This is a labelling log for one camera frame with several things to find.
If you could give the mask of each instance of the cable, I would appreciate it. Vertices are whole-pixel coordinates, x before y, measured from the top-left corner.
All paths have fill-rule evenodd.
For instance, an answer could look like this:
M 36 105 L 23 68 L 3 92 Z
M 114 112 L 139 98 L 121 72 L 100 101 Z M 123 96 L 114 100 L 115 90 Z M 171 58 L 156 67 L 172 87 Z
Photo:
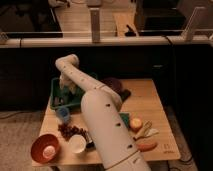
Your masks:
M 30 112 L 33 112 L 33 111 L 19 111 L 19 112 L 14 112 L 14 113 L 12 113 L 12 114 L 8 114 L 8 115 L 5 115 L 5 116 L 3 116 L 3 117 L 0 117 L 0 120 L 1 120 L 1 119 L 7 119 L 7 118 L 10 118 L 10 117 L 12 117 L 12 116 L 16 116 L 16 115 L 18 115 L 18 114 L 21 114 L 21 113 L 30 113 Z
M 162 37 L 164 37 L 168 43 L 171 45 L 171 51 L 172 51 L 172 56 L 173 56 L 173 60 L 172 60 L 172 64 L 173 64 L 173 86 L 174 86 L 174 105 L 175 105 L 175 110 L 178 113 L 179 112 L 179 107 L 178 107 L 178 101 L 177 101 L 177 57 L 175 55 L 175 49 L 174 49 L 174 44 L 172 43 L 172 41 L 169 39 L 168 36 L 162 35 Z
M 72 2 L 73 4 L 85 4 L 86 3 L 85 0 L 82 0 L 80 2 L 79 2 L 79 0 L 77 0 L 77 1 L 70 0 L 70 2 Z

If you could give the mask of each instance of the white cup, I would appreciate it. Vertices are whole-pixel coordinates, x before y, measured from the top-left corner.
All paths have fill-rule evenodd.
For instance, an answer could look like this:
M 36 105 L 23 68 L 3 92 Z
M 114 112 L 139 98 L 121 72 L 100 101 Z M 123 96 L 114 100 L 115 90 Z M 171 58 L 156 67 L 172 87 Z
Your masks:
M 73 135 L 69 140 L 69 149 L 72 153 L 82 156 L 86 149 L 86 139 L 82 135 Z

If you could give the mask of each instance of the grapes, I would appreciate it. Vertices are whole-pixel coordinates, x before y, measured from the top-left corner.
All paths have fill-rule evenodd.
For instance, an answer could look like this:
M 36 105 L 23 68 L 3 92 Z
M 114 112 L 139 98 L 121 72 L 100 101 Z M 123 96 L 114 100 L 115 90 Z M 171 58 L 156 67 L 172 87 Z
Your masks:
M 82 135 L 86 139 L 86 130 L 83 128 L 78 128 L 77 126 L 70 126 L 68 124 L 60 124 L 58 125 L 58 131 L 61 132 L 62 137 L 68 141 L 73 135 L 79 134 Z

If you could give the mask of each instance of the food item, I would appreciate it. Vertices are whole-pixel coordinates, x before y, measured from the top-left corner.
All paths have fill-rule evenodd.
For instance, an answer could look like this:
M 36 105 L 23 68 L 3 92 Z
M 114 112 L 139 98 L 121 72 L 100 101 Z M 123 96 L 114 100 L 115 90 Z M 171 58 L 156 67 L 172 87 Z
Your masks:
M 133 137 L 134 140 L 138 140 L 139 138 L 144 138 L 148 134 L 149 130 L 152 127 L 152 122 L 148 121 L 144 124 L 144 126 L 137 132 L 137 134 Z
M 157 147 L 157 145 L 158 145 L 157 142 L 153 142 L 153 143 L 150 143 L 150 144 L 137 144 L 138 149 L 139 149 L 141 152 L 153 150 L 154 148 Z
M 47 159 L 50 159 L 55 155 L 55 153 L 55 148 L 52 145 L 49 145 L 44 149 L 43 156 Z
M 79 134 L 83 137 L 86 137 L 86 130 L 84 130 L 83 128 L 78 128 L 77 126 L 60 124 L 58 125 L 58 130 L 61 132 L 62 137 L 67 141 L 75 134 Z
M 146 134 L 146 137 L 151 137 L 151 136 L 153 136 L 153 135 L 155 135 L 155 134 L 158 134 L 158 133 L 159 133 L 159 131 L 158 131 L 157 129 L 151 128 L 151 129 L 149 130 L 149 132 Z
M 143 126 L 143 122 L 140 118 L 135 117 L 130 120 L 130 128 L 134 132 L 138 132 Z

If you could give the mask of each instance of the metal bar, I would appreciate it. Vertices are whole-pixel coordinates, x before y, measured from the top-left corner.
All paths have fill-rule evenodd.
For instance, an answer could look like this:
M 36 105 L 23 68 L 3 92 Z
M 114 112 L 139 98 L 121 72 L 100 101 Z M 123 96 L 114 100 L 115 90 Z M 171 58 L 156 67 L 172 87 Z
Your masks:
M 182 36 L 167 36 L 173 44 L 210 44 L 206 35 L 195 35 L 191 41 L 185 41 Z M 167 45 L 168 40 L 162 36 L 145 37 L 108 37 L 101 38 L 100 43 L 93 43 L 87 38 L 23 38 L 9 39 L 0 48 L 31 48 L 31 47 L 89 47 L 89 46 L 141 46 Z
M 100 9 L 90 8 L 92 42 L 100 42 Z

